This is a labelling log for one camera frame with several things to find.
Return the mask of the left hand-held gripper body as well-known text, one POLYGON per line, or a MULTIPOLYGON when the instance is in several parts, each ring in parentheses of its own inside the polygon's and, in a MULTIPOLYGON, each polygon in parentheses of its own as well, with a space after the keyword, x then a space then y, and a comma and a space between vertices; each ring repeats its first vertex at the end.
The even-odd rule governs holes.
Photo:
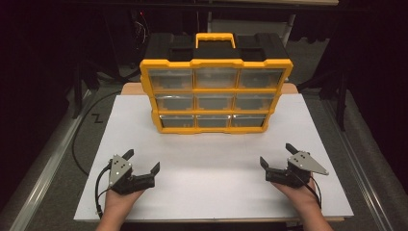
POLYGON ((133 174, 133 165, 122 156, 114 155, 109 176, 109 188, 116 193, 126 195, 155 187, 155 176, 150 172, 143 175, 133 174))

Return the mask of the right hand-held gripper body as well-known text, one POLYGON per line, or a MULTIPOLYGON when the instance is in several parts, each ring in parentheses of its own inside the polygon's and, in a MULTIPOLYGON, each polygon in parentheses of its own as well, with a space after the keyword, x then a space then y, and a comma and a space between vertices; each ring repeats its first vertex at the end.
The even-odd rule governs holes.
POLYGON ((272 168, 265 163, 265 171, 267 181, 294 189, 307 185, 313 172, 322 175, 329 174, 327 169, 304 151, 298 151, 289 157, 287 167, 284 169, 272 168))

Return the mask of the person's left hand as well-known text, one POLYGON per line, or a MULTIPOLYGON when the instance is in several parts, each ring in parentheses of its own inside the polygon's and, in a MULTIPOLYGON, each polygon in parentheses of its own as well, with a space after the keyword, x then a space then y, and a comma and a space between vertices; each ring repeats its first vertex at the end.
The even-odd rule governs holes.
POLYGON ((113 190, 108 190, 105 198, 103 218, 114 221, 124 221, 142 194, 143 191, 121 195, 113 190))

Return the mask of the person's right hand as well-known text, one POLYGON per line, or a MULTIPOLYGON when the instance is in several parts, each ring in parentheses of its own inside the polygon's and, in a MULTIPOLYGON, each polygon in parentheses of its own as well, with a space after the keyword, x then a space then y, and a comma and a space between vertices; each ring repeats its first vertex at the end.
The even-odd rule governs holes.
POLYGON ((306 186, 297 189, 278 183, 273 183, 273 186, 291 201, 294 209, 300 216, 311 215, 321 211, 316 187, 312 180, 306 186))

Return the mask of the black metal stand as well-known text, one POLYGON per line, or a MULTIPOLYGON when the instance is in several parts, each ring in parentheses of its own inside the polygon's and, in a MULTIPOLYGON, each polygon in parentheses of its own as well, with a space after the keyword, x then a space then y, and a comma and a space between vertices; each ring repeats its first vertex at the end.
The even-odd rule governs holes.
POLYGON ((337 99, 335 110, 335 121, 339 128, 344 131, 344 111, 346 108, 345 99, 347 91, 347 71, 343 65, 329 68, 321 74, 315 74, 311 79, 298 84, 296 89, 303 91, 306 89, 320 88, 319 98, 323 100, 337 99))
POLYGON ((77 118, 83 108, 83 85, 88 90, 97 90, 99 87, 92 62, 84 52, 77 51, 76 65, 74 66, 73 90, 74 90, 74 113, 77 118))

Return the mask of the set of clear plastic drawers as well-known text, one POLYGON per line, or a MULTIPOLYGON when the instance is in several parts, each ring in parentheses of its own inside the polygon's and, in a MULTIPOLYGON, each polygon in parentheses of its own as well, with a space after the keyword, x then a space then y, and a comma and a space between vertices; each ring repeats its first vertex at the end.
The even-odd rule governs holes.
POLYGON ((205 130, 264 128, 283 74, 282 68, 148 71, 160 126, 205 130))

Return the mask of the yellow black drawer organizer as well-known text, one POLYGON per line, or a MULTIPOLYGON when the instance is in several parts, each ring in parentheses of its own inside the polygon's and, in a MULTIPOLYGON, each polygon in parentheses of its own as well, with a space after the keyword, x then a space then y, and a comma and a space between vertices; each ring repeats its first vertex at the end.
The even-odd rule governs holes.
POLYGON ((282 94, 285 80, 291 75, 293 62, 289 58, 281 39, 275 34, 256 34, 237 36, 232 33, 198 33, 194 36, 175 36, 173 34, 154 34, 150 37, 143 60, 140 62, 141 84, 151 104, 152 121, 161 133, 197 134, 197 133, 262 133, 261 129, 238 128, 222 130, 205 129, 163 129, 155 112, 152 87, 148 77, 150 69, 197 69, 197 68, 282 68, 284 74, 278 92, 282 94))

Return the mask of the white box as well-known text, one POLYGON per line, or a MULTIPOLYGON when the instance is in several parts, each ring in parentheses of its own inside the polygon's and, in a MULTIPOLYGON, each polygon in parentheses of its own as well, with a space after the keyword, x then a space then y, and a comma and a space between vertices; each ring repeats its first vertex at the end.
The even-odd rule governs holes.
POLYGON ((208 14, 207 31, 210 33, 234 33, 236 35, 254 35, 257 33, 275 33, 286 42, 291 34, 295 14, 289 14, 283 19, 240 20, 216 19, 213 13, 208 14))

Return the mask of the metal floor rail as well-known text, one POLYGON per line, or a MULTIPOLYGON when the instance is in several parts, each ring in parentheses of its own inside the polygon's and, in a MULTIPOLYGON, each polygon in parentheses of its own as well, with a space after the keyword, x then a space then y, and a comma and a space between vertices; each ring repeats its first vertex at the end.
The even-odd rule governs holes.
MULTIPOLYGON (((68 95, 68 99, 72 104, 72 93, 68 95)), ((25 231, 28 228, 85 113, 80 112, 76 117, 73 115, 72 104, 14 192, 8 204, 12 209, 12 215, 5 227, 6 231, 25 231)))
POLYGON ((351 143, 346 136, 345 131, 340 128, 340 125, 336 120, 336 115, 332 104, 327 100, 323 100, 322 106, 328 113, 331 123, 335 126, 336 133, 338 134, 342 142, 342 146, 345 149, 345 156, 347 158, 348 164, 351 167, 351 172, 353 173, 356 183, 360 189, 362 196, 364 197, 364 200, 370 210, 371 216, 373 217, 378 230, 393 231, 393 227, 389 223, 389 220, 384 213, 383 207, 378 198, 378 194, 372 186, 368 176, 364 172, 358 156, 351 146, 351 143))

